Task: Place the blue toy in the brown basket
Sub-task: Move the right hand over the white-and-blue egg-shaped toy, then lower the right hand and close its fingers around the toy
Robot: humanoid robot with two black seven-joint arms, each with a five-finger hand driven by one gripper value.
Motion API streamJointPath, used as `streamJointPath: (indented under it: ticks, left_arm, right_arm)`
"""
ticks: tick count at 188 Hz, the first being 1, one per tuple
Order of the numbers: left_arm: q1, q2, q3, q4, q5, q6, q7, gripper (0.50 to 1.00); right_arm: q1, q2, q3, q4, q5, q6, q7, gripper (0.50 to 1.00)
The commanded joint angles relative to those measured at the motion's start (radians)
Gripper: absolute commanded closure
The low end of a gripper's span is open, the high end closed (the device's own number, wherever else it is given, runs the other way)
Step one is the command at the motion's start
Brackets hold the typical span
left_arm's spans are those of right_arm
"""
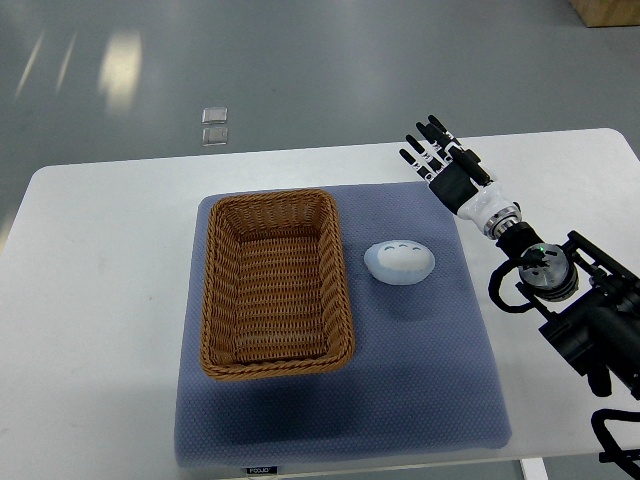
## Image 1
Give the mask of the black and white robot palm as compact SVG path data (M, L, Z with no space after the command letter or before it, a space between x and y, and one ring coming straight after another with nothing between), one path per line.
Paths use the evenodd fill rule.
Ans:
M430 114L429 123L416 123L416 128L439 157L434 157L414 136L405 136L407 144L420 157L406 149L400 156L416 174L428 182L430 190L454 215L475 224L481 233L505 233L519 222L519 208L506 198L500 182L480 166L479 158L470 150L463 150L459 140Z

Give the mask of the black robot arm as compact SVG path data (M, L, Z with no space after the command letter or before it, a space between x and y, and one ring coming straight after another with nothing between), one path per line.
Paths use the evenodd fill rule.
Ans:
M538 311L542 336L598 397L617 377L639 395L639 279L576 231L550 244L523 220L476 153L435 117L416 125L401 157L454 215L475 224L506 255L488 294L511 314Z

